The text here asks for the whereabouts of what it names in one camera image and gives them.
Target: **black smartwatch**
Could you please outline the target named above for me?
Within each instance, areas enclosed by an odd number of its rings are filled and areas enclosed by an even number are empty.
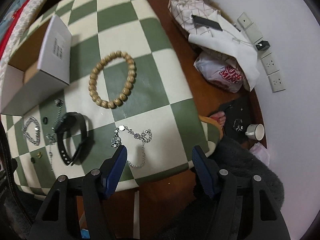
[[[76,152],[74,153],[73,157],[70,158],[66,151],[66,148],[63,143],[63,134],[75,126],[76,124],[79,125],[81,131],[81,142],[79,143]],[[69,112],[65,113],[59,122],[54,127],[54,132],[57,134],[57,142],[58,142],[58,149],[60,156],[65,165],[75,164],[78,160],[81,152],[84,149],[84,144],[86,143],[88,136],[87,136],[87,126],[85,125],[85,120],[82,114],[77,112]]]

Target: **brown floor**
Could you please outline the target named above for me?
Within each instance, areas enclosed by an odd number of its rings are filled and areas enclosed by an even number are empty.
[[[58,1],[60,0],[48,0],[41,14]],[[192,50],[186,38],[169,16],[168,1],[148,0],[178,55],[199,114],[207,116],[210,112],[216,110],[220,104],[249,94],[243,89],[236,94],[229,93],[210,85],[204,80],[193,67],[198,55]],[[250,93],[250,97],[255,98],[255,93]],[[255,105],[254,113],[257,119],[262,119],[259,105]],[[246,143],[244,146],[249,147],[250,145],[252,143]],[[117,192],[109,200],[103,202],[108,223],[118,238],[132,237],[134,192],[139,190],[140,236],[141,239],[149,238],[194,199],[192,194],[194,185],[195,175],[191,171],[185,171],[158,182],[146,183],[137,189]],[[78,212],[81,216],[83,212],[81,197],[78,198]]]

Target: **foot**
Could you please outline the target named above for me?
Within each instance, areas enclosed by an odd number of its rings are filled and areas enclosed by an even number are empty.
[[[210,118],[216,120],[221,125],[221,127],[223,127],[224,123],[226,122],[226,116],[223,111],[210,115]]]

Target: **mug handle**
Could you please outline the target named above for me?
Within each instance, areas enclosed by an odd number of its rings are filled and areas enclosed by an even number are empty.
[[[254,132],[245,132],[244,133],[246,136],[254,135]]]

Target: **checkered tablecloth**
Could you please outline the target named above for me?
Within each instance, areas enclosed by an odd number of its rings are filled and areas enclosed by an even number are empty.
[[[159,19],[146,0],[62,0],[39,17],[24,33],[19,44],[53,14],[57,14],[72,33],[70,55],[70,85],[34,107],[24,117],[1,116],[7,132],[10,151],[18,162],[15,182],[22,191],[46,195],[56,178],[84,176],[110,158],[115,148],[110,146],[116,126],[128,126],[141,133],[151,129],[153,138],[145,145],[146,164],[134,169],[127,164],[117,190],[138,187],[182,172],[193,166],[191,150],[200,145],[210,155],[219,141],[220,131],[214,125],[201,122],[179,60],[172,49]],[[92,102],[88,92],[89,74],[100,58],[112,51],[127,51],[135,60],[137,77],[129,99],[116,109],[104,109]],[[116,98],[127,77],[127,64],[112,61],[99,74],[97,90],[105,100]],[[64,101],[65,112],[85,116],[90,143],[87,156],[74,166],[66,166],[52,146],[51,171],[49,142],[45,137],[57,115],[56,98]],[[40,145],[27,141],[21,131],[28,117],[40,124]],[[43,117],[48,124],[42,124]],[[34,135],[34,126],[27,131]],[[141,163],[141,141],[120,133],[128,149],[128,159]],[[73,131],[64,139],[68,152],[73,153],[80,142],[80,132]]]

